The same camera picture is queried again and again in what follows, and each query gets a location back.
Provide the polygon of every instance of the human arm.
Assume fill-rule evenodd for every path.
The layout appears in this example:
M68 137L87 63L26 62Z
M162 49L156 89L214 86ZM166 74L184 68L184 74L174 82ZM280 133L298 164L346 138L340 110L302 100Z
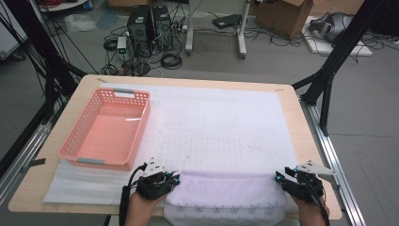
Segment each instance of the human arm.
M133 193L129 200L125 226L147 226L150 222L153 209L164 198L165 196L162 196L154 201L150 201L144 199L136 192Z
M291 196L298 206L299 210L299 222L301 226L325 226L326 222L323 218L320 207L312 202L305 202L295 196ZM325 205L323 197L319 198L321 203L324 205L327 215L329 215L329 209Z

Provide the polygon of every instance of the computer tower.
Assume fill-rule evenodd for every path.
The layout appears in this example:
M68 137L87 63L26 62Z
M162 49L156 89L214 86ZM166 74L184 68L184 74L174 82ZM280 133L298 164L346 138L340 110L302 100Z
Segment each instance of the computer tower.
M155 38L158 50L173 49L171 20L166 6L152 8L153 22L155 26Z
M150 57L154 40L151 9L147 5L135 5L127 22L135 57Z

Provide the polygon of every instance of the white towel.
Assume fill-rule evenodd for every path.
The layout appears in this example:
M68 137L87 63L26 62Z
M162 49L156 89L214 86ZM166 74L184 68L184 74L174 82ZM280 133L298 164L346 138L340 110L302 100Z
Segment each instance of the white towel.
M274 176L183 169L181 184L165 200L165 218L174 226L274 225L287 205Z

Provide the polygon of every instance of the aluminum frame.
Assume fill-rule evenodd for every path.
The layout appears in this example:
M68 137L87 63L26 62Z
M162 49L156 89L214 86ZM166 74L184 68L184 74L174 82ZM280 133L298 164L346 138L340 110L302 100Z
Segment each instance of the aluminum frame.
M335 170L335 176L333 176L334 183L338 185L338 193L340 194L341 202L344 205L349 221L353 226L365 226L363 215L360 212L359 206L355 200L355 197L350 189L349 183L341 167L340 160L338 159L335 149L332 146L331 139L324 135L322 128L320 128L320 113L315 105L306 105L305 109L308 111L311 117L312 126L318 137L319 144L322 148L324 158L328 163L328 166Z

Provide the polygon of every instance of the concrete floor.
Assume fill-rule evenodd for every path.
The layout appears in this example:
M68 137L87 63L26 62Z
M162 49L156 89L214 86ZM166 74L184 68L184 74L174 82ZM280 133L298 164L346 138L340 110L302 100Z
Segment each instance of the concrete floor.
M104 65L104 37L127 19L110 17L109 11L80 8L57 14L86 13L102 29L71 34L74 43L96 71ZM205 19L196 23L207 24ZM61 36L72 64L92 73L65 36ZM215 33L195 35L194 52L181 52L183 66L176 71L160 69L164 77L293 84L315 72L326 58L311 54L305 43L298 47L277 46L269 36L246 39L247 58L242 60L235 37ZM399 152L399 51L384 47L372 57L348 58L334 80L328 131L345 175L367 225L399 225L399 185L396 168ZM0 62L0 157L29 123L44 99L40 84L28 60ZM157 70L150 77L160 77ZM299 89L302 94L306 88ZM105 216L10 213L9 197L0 206L1 225L102 225ZM346 217L332 225L349 225Z

